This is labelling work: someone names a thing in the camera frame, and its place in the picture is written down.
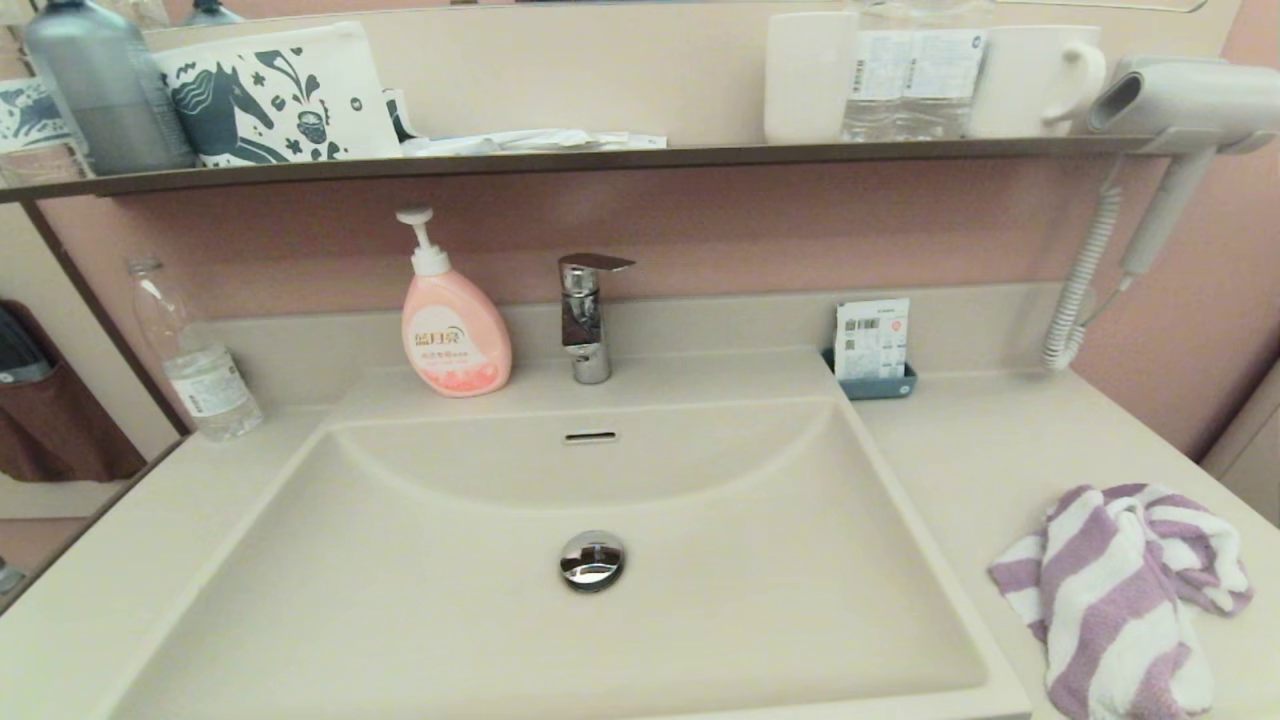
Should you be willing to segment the blue small tray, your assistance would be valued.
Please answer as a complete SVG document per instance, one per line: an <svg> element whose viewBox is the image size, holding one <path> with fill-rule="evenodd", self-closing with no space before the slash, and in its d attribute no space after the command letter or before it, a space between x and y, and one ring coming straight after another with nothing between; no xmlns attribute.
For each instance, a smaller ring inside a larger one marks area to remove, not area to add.
<svg viewBox="0 0 1280 720"><path fill-rule="evenodd" d="M844 395L854 401L906 398L915 391L919 379L915 369L909 363L900 366L902 370L901 375L882 375L878 368L881 364L878 350L842 350L837 354L836 348L827 347L822 351L822 357L832 373L836 374L836 382ZM868 370L869 374L854 378L845 378L844 375L840 375L836 372L836 360L838 357L845 357L847 360L847 369Z"/></svg>

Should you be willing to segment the chrome faucet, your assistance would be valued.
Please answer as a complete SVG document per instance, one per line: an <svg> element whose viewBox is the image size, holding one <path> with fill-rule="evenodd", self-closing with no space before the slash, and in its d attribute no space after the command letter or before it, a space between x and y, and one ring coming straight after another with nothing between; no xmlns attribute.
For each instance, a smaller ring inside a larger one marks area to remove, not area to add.
<svg viewBox="0 0 1280 720"><path fill-rule="evenodd" d="M580 384L602 384L612 375L604 340L600 275L634 265L634 260L596 252L573 252L558 261L561 345L572 357L573 378Z"/></svg>

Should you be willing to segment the purple white striped towel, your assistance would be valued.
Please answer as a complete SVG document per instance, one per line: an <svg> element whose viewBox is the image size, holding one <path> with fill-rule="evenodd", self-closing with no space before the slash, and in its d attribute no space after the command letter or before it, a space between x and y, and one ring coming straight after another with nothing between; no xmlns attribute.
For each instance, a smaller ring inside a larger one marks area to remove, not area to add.
<svg viewBox="0 0 1280 720"><path fill-rule="evenodd" d="M1234 618L1254 596L1238 529L1158 484L1070 489L987 571L1044 647L1044 688L1068 720L1208 712L1192 618Z"/></svg>

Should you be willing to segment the clear wrapped white packets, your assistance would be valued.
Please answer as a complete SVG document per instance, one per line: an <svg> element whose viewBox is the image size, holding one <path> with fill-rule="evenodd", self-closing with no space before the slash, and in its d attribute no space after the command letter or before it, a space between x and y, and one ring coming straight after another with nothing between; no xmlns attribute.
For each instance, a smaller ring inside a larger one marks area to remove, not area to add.
<svg viewBox="0 0 1280 720"><path fill-rule="evenodd" d="M449 138L410 138L406 158L475 158L521 154L618 152L668 149L666 136L575 128L517 129Z"/></svg>

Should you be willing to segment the grey metallic bottle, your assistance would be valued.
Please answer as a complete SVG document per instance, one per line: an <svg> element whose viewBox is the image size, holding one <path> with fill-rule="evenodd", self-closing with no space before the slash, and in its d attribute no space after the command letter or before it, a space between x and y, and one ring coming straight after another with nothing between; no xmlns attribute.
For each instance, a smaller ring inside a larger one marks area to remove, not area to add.
<svg viewBox="0 0 1280 720"><path fill-rule="evenodd" d="M140 28L93 0L46 0L26 50L96 176L198 163Z"/></svg>

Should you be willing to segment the dark brown wall shelf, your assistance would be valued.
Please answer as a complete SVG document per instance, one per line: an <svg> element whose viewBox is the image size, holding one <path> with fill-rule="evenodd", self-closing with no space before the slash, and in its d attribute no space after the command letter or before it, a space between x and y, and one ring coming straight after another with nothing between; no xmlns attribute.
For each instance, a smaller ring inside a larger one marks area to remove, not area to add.
<svg viewBox="0 0 1280 720"><path fill-rule="evenodd" d="M457 158L385 158L165 170L0 188L0 205L79 196L111 197L184 190L415 177L503 176L708 167L783 167L855 161L1033 158L1106 154L1166 155L1156 138L1075 136L965 138L940 142L723 146L608 152L497 154Z"/></svg>

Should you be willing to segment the white pouch with horse print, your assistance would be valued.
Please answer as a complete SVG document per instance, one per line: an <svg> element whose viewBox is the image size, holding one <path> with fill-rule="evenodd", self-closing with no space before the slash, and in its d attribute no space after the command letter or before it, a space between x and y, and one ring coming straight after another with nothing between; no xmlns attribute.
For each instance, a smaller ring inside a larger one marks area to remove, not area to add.
<svg viewBox="0 0 1280 720"><path fill-rule="evenodd" d="M402 154L357 22L178 47L156 61L205 167Z"/></svg>

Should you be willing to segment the clear water bottle without cap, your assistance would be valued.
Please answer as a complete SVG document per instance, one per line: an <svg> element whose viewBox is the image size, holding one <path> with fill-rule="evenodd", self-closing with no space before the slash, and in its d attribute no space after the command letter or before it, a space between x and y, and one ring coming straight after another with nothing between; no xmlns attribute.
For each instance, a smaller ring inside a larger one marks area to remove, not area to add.
<svg viewBox="0 0 1280 720"><path fill-rule="evenodd" d="M195 305L182 283L150 255L131 258L134 319L196 429L225 442L247 436L262 410L230 350Z"/></svg>

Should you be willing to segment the beige sink basin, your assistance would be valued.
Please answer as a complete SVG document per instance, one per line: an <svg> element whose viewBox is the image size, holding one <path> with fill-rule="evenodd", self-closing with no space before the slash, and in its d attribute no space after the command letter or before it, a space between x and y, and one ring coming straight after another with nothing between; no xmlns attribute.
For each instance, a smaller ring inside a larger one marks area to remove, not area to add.
<svg viewBox="0 0 1280 720"><path fill-rule="evenodd" d="M623 542L609 589L561 550ZM369 372L160 625L108 720L1023 720L813 351Z"/></svg>

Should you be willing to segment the wall mirror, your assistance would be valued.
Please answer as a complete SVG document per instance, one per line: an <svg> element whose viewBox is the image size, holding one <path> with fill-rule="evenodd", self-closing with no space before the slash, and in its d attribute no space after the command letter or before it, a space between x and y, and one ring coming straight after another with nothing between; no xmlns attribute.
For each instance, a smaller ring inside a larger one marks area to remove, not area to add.
<svg viewBox="0 0 1280 720"><path fill-rule="evenodd" d="M765 36L774 15L841 3L527 3L278 17L161 29L161 53L357 22L380 81L431 137L580 128L663 135L677 147L764 140Z"/></svg>

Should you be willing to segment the pink soap pump bottle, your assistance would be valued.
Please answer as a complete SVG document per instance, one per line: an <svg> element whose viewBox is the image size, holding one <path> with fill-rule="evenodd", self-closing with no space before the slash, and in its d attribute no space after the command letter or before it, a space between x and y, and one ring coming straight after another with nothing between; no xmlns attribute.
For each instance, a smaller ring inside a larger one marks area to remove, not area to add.
<svg viewBox="0 0 1280 720"><path fill-rule="evenodd" d="M453 268L430 241L430 208L407 208L396 219L416 237L401 316L406 357L419 377L449 398L489 395L506 387L513 364L506 322L490 297Z"/></svg>

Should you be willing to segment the white hair dryer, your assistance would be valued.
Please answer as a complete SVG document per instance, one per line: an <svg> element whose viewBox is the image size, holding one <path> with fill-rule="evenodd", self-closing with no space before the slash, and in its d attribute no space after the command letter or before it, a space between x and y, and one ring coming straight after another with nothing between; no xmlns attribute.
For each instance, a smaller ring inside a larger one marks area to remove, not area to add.
<svg viewBox="0 0 1280 720"><path fill-rule="evenodd" d="M1146 136L1140 155L1170 163L1121 260L1149 272L1219 155L1254 152L1280 138L1280 70L1226 61L1147 61L1119 76L1085 114L1098 135Z"/></svg>

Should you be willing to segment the chrome drain stopper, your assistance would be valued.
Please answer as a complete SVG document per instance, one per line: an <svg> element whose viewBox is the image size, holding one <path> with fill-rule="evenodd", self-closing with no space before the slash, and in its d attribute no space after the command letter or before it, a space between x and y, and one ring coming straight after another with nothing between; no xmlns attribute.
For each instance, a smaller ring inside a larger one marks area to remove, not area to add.
<svg viewBox="0 0 1280 720"><path fill-rule="evenodd" d="M607 530L585 530L570 538L559 553L559 574L573 592L591 594L609 589L625 574L627 551L622 539Z"/></svg>

